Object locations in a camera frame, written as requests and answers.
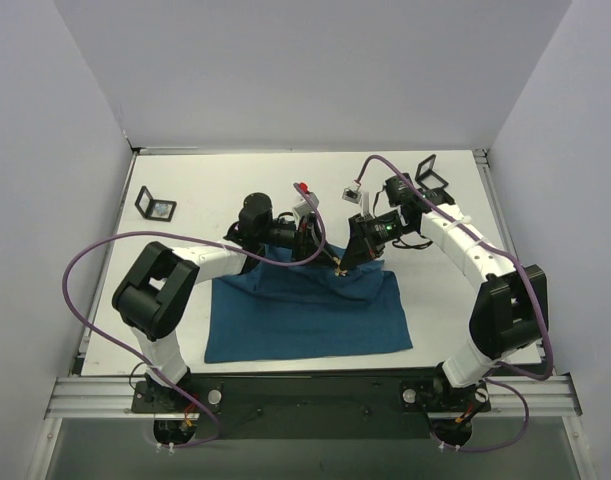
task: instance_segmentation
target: white wall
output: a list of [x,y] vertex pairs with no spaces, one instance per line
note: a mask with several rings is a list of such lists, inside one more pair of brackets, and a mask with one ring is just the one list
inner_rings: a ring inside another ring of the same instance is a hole
[[[48,0],[0,0],[0,479],[24,478],[80,329],[69,258],[109,233],[130,151]],[[100,258],[76,274],[89,307]]]
[[576,0],[491,149],[524,262],[547,272],[559,372],[611,478],[611,0]]
[[491,145],[569,0],[56,0],[132,145]]

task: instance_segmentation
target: screw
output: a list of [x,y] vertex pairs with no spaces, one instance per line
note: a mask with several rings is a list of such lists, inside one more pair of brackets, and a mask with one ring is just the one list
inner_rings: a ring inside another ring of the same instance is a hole
[[212,405],[218,405],[219,403],[221,403],[222,398],[223,398],[223,394],[219,392],[218,390],[211,390],[207,394],[207,401],[211,403]]
[[405,403],[414,403],[416,402],[416,392],[411,388],[408,388],[403,392],[403,401]]

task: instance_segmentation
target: cable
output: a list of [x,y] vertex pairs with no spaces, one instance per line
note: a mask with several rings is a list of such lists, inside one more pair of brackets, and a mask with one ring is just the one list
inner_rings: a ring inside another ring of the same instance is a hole
[[[361,168],[360,173],[358,174],[358,178],[355,180],[356,183],[358,183],[359,185],[361,184],[361,178],[363,178],[363,174],[365,173],[365,169],[367,168],[367,165],[372,160],[378,160],[379,162],[384,163],[432,211],[438,213],[440,216],[445,218],[450,223],[455,223],[456,222],[455,218],[453,218],[451,215],[449,215],[448,213],[444,212],[443,210],[438,208],[436,205],[434,205],[432,202],[430,202],[427,198],[425,198],[423,196],[423,194],[418,191],[418,189],[412,184],[412,182],[410,182],[401,173],[401,171],[398,168],[396,168],[396,166],[394,166],[394,164],[392,162],[390,162],[389,160],[387,160],[385,157],[383,157],[381,155],[370,155],[369,157],[367,157],[367,159],[363,163],[363,167]],[[478,235],[476,235],[469,228],[467,228],[466,225],[464,225],[462,223],[457,223],[456,225],[463,232],[465,232],[472,240],[474,240],[476,242],[479,242],[479,245],[481,247],[483,247],[485,250],[487,250],[488,252],[493,253],[495,255],[500,255],[501,257],[506,258],[510,262],[512,262],[512,264],[514,265],[514,268],[516,269],[516,272],[518,273],[518,275],[521,278],[523,284],[525,285],[525,290],[527,292],[527,296],[529,297],[529,300],[532,303],[532,308],[534,309],[534,314],[536,315],[536,323],[538,324],[538,328],[540,330],[541,337],[543,339],[543,349],[545,350],[545,358],[546,358],[545,373],[543,375],[538,375],[538,374],[535,374],[535,373],[531,373],[531,372],[528,372],[526,370],[523,370],[522,368],[518,368],[518,367],[516,367],[514,365],[511,365],[511,364],[509,364],[507,362],[498,362],[497,364],[507,368],[508,370],[511,370],[514,373],[517,373],[519,375],[523,375],[525,377],[529,377],[529,378],[531,378],[533,380],[547,380],[549,377],[552,376],[552,372],[554,371],[554,352],[552,350],[552,342],[551,342],[551,340],[549,338],[549,333],[547,331],[547,326],[545,325],[545,318],[543,317],[543,310],[541,309],[540,303],[538,301],[538,297],[536,296],[536,292],[534,291],[534,287],[532,287],[532,284],[529,281],[529,278],[527,276],[527,272],[525,272],[525,269],[521,265],[520,261],[514,255],[512,255],[512,254],[510,254],[508,252],[505,252],[503,250],[499,250],[498,248],[493,247],[493,246],[489,245],[488,243],[481,241],[481,239],[478,237]]]
[[496,445],[491,445],[489,447],[461,447],[457,445],[450,445],[449,443],[443,442],[440,438],[436,436],[434,425],[432,424],[432,421],[430,420],[429,415],[427,414],[427,411],[423,408],[423,406],[420,403],[418,403],[419,410],[423,414],[423,417],[425,418],[425,421],[429,427],[430,435],[436,441],[440,442],[441,444],[439,448],[447,448],[448,450],[453,450],[455,452],[463,452],[463,453],[488,453],[488,452],[493,452],[495,450],[500,450],[502,448],[510,447],[516,444],[517,442],[519,442],[521,438],[525,436],[525,432],[527,432],[527,427],[529,426],[529,406],[527,405],[527,400],[525,400],[525,397],[521,394],[521,392],[516,390],[511,385],[507,385],[506,383],[497,382],[496,380],[492,380],[491,378],[486,378],[485,382],[491,383],[492,385],[496,385],[498,387],[506,388],[507,390],[510,390],[512,393],[514,393],[519,398],[519,400],[523,404],[523,409],[525,410],[523,426],[521,427],[519,432],[511,440],[507,440],[505,442],[501,442]]
[[376,192],[376,195],[374,195],[374,206],[372,207],[372,215],[374,217],[376,217],[376,205],[378,204],[378,197],[380,197],[381,193],[383,193],[384,191],[385,187],[383,187],[380,192]]
[[392,247],[400,248],[401,250],[425,250],[427,247],[431,246],[434,242],[431,240],[425,243],[419,243],[417,245],[408,245],[401,238],[397,238],[392,242]]
[[144,362],[150,368],[150,370],[156,374],[156,376],[158,376],[164,383],[166,383],[171,389],[173,389],[179,395],[185,397],[191,403],[196,405],[216,425],[216,428],[217,428],[216,434],[214,434],[214,435],[212,435],[210,437],[207,437],[207,438],[193,440],[193,441],[187,442],[187,443],[185,443],[183,445],[176,445],[174,448],[188,448],[188,447],[193,447],[193,446],[201,445],[203,443],[211,442],[212,440],[216,440],[219,437],[220,432],[221,432],[221,425],[220,425],[220,422],[218,421],[218,418],[216,418],[216,416],[209,410],[209,408],[207,408],[200,401],[195,399],[192,395],[187,393],[185,390],[183,390],[178,385],[176,385],[174,382],[172,382],[169,378],[167,378],[167,376],[164,375],[163,372],[161,372],[158,368],[156,368],[152,364],[152,362],[150,362],[149,359],[145,355],[143,355],[138,350],[130,347],[125,342],[122,342],[121,340],[117,339],[116,337],[113,337],[109,333],[107,333],[104,330],[98,328],[93,323],[91,323],[88,319],[86,319],[85,316],[81,312],[78,311],[78,309],[74,306],[74,303],[72,302],[72,299],[71,299],[70,294],[69,294],[69,277],[70,277],[70,274],[72,273],[72,269],[80,261],[81,258],[83,258],[89,252],[91,252],[92,250],[94,250],[94,249],[96,249],[96,248],[98,248],[98,247],[100,247],[102,245],[105,245],[107,243],[114,242],[116,240],[120,240],[120,239],[123,239],[123,238],[139,237],[139,236],[154,236],[154,237],[162,237],[162,238],[171,238],[173,240],[181,240],[181,241],[186,241],[186,242],[193,242],[193,243],[199,243],[199,244],[203,244],[203,245],[209,245],[209,246],[212,246],[212,247],[225,248],[226,250],[230,250],[232,252],[236,252],[236,253],[240,253],[240,254],[243,254],[243,255],[247,255],[248,257],[254,258],[254,259],[259,260],[261,262],[269,263],[271,265],[279,265],[279,266],[284,266],[284,267],[297,267],[297,266],[300,266],[300,265],[305,265],[306,263],[314,260],[323,251],[323,248],[325,247],[325,244],[326,244],[327,236],[326,236],[326,231],[325,231],[325,224],[323,223],[323,219],[322,219],[322,217],[320,215],[320,212],[318,211],[318,208],[314,204],[314,202],[312,202],[312,200],[307,196],[307,194],[301,189],[301,187],[297,183],[294,184],[294,188],[305,199],[305,201],[309,204],[309,206],[314,211],[314,214],[316,215],[316,220],[317,220],[318,225],[320,226],[320,229],[321,229],[321,244],[319,245],[319,247],[316,249],[316,251],[312,255],[310,255],[309,257],[307,257],[304,260],[299,260],[298,262],[286,262],[286,263],[277,262],[276,260],[270,260],[270,259],[261,257],[259,255],[255,255],[253,253],[247,252],[247,251],[245,251],[245,250],[243,250],[241,248],[231,247],[229,245],[224,245],[224,244],[221,244],[221,243],[218,243],[218,242],[212,242],[210,240],[202,240],[200,238],[188,237],[188,236],[185,236],[185,235],[175,235],[173,233],[154,232],[154,231],[139,231],[139,232],[120,233],[118,235],[113,235],[113,236],[111,236],[109,238],[106,238],[104,240],[99,240],[98,242],[93,243],[93,244],[85,247],[83,250],[81,250],[79,253],[77,253],[74,256],[74,258],[72,258],[72,260],[69,262],[67,267],[65,267],[65,271],[63,272],[63,279],[61,281],[61,291],[63,293],[63,298],[65,300],[65,303],[67,304],[67,307],[70,309],[70,311],[74,314],[74,317],[76,317],[76,319],[79,322],[81,322],[84,326],[89,328],[92,332],[94,332],[94,333],[100,335],[101,337],[103,337],[104,339],[112,342],[114,345],[117,345],[117,346],[123,348],[124,350],[127,350],[132,355],[134,355],[136,358],[138,358],[142,362]]
[[132,387],[132,390],[136,391],[136,387],[134,385],[132,385],[132,377],[134,376],[134,373],[136,372],[136,369],[138,367],[140,367],[141,365],[145,365],[145,362],[138,362],[134,368],[132,368],[132,371],[130,372],[129,376],[127,377],[127,383],[129,383],[129,386]]

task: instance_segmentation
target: blue towel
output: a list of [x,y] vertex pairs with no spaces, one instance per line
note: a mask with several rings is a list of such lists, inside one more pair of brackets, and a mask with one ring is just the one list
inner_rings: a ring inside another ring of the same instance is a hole
[[[291,251],[266,247],[290,261]],[[212,282],[205,363],[390,353],[412,348],[398,283],[373,261],[337,277],[330,268],[261,263]]]

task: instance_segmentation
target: white table surface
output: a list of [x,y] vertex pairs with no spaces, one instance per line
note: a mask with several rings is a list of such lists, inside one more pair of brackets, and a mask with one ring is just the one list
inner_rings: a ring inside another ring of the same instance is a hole
[[[450,182],[448,192],[473,224],[494,244],[501,245],[491,207],[470,151],[386,152],[384,156],[412,177],[416,166],[436,153],[435,170]],[[253,192],[268,194],[274,214],[289,210],[298,195],[293,182],[303,181],[316,192],[328,240],[345,246],[348,217],[357,206],[341,200],[341,192],[356,178],[369,153],[270,153],[227,155],[153,155],[136,159],[120,219],[119,233],[158,230],[218,240],[237,220],[243,199]],[[371,198],[393,173],[373,161],[363,186]],[[170,223],[145,220],[134,207],[136,195],[146,185],[154,198],[176,200]],[[389,209],[386,198],[377,211]],[[418,241],[415,235],[409,242]],[[111,306],[114,290],[140,254],[156,240],[136,237],[118,241],[111,254],[95,325],[135,348],[137,342]],[[159,239],[168,246],[183,242]],[[211,282],[196,285],[177,332],[185,361],[193,372],[263,372],[358,368],[433,367],[456,352],[465,341],[476,292],[436,246],[422,251],[387,247],[385,269],[396,273],[401,303],[413,348],[396,353],[305,360],[271,360],[206,364],[203,360],[210,323]],[[517,364],[539,363],[535,346],[510,358]],[[83,375],[124,375],[138,362],[132,354],[92,334]]]

